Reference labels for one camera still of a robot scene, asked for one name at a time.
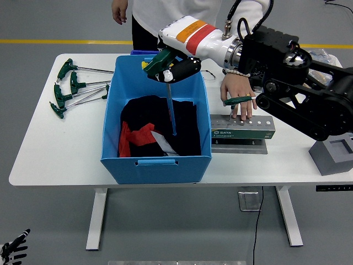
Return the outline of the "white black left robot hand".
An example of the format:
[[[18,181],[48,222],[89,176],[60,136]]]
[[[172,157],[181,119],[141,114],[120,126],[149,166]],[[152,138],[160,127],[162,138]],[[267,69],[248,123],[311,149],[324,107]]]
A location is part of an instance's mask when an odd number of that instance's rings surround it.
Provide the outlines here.
[[[26,238],[30,232],[30,229],[26,229],[13,241],[1,245],[1,264],[23,264],[28,249]]]

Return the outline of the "person's left hand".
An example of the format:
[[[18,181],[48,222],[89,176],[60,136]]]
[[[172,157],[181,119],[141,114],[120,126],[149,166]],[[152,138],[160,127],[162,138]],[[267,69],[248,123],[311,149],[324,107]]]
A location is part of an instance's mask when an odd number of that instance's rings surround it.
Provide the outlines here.
[[[220,86],[220,97],[221,101],[230,98],[236,97],[245,97],[245,96],[255,97],[255,93],[253,92],[248,77],[236,75],[233,73],[227,73],[224,76],[224,79]],[[243,121],[247,118],[252,117],[253,109],[257,109],[257,104],[255,99],[251,101],[243,102],[240,105],[236,105],[232,110],[232,117],[236,117],[238,114],[238,107],[240,107],[240,116]]]

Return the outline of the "person's right hand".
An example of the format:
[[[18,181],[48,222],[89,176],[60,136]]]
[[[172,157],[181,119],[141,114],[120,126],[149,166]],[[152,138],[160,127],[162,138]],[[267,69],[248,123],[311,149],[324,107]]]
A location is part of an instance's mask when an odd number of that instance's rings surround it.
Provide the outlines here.
[[[111,3],[111,11],[113,20],[119,25],[126,23],[126,11],[128,8],[128,0],[113,0]]]

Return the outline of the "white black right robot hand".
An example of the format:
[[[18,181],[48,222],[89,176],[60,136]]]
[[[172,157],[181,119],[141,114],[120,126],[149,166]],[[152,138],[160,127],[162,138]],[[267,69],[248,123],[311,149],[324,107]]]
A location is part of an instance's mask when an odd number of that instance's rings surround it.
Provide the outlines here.
[[[237,66],[240,42],[226,31],[191,16],[184,16],[158,33],[160,52],[143,68],[147,77],[162,83],[182,81],[201,70],[201,61],[211,59],[221,67]]]

